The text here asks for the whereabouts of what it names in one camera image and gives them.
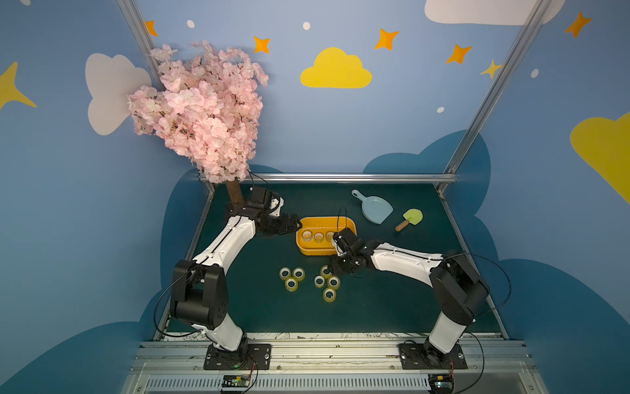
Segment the yellow plastic storage box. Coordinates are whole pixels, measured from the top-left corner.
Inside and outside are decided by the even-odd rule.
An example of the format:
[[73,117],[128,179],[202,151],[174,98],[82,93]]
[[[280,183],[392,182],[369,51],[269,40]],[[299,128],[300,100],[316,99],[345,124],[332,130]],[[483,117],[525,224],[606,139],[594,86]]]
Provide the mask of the yellow plastic storage box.
[[[300,219],[303,227],[297,231],[295,242],[300,252],[306,256],[324,256],[336,254],[335,246],[332,242],[326,240],[328,231],[338,232],[344,228],[350,228],[355,234],[357,233],[356,225],[351,218],[346,216],[332,217],[305,217]],[[305,242],[302,239],[304,231],[311,231],[313,235],[321,232],[325,235],[325,241],[317,243],[314,239]]]

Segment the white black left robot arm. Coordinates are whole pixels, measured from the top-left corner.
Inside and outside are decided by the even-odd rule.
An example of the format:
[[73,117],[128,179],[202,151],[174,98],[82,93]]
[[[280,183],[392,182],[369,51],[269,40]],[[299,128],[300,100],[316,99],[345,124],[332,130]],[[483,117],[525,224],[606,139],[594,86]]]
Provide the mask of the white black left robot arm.
[[268,208],[254,205],[234,209],[217,238],[192,260],[180,261],[172,275],[170,314],[202,333],[220,351],[243,351],[246,334],[228,315],[226,275],[254,236],[296,233],[302,224],[284,213],[284,200],[272,198]]

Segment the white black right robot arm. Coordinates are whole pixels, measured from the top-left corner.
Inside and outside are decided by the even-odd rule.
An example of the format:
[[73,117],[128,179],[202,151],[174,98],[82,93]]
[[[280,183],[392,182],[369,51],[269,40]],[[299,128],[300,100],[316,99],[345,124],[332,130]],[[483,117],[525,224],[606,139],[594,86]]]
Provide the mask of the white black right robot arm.
[[433,289],[441,313],[423,345],[428,356],[450,354],[490,294],[485,279],[463,254],[430,254],[386,242],[345,241],[340,236],[332,244],[336,256],[331,259],[331,271],[335,274],[370,268],[400,274]]

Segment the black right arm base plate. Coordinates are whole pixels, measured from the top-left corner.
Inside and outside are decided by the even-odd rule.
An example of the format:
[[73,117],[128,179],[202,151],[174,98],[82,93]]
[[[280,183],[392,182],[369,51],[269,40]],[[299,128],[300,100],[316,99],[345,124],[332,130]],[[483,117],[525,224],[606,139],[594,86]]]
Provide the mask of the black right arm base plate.
[[463,350],[455,344],[449,353],[441,353],[425,344],[405,341],[398,345],[400,362],[403,369],[467,369],[468,365]]

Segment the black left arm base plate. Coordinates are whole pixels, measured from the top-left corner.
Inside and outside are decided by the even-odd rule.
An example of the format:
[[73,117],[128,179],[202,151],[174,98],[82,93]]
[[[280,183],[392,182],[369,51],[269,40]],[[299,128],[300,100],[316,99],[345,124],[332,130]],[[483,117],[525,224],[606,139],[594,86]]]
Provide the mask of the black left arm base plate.
[[219,350],[215,346],[207,349],[204,370],[269,370],[272,355],[271,344],[249,344],[237,351]]

